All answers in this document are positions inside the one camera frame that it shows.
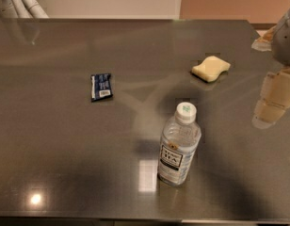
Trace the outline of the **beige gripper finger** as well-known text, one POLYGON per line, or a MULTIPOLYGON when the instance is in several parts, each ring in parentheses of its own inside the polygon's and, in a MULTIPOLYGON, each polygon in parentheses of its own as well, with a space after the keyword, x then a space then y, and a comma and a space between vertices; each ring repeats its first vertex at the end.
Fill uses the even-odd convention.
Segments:
POLYGON ((267 31, 263 31, 261 36, 253 42, 251 48, 260 52, 271 51, 271 43, 273 40, 274 32, 275 27, 271 27, 267 31))
POLYGON ((267 73, 260 99, 254 109, 252 124, 259 129, 274 125, 290 108, 290 67, 267 73))

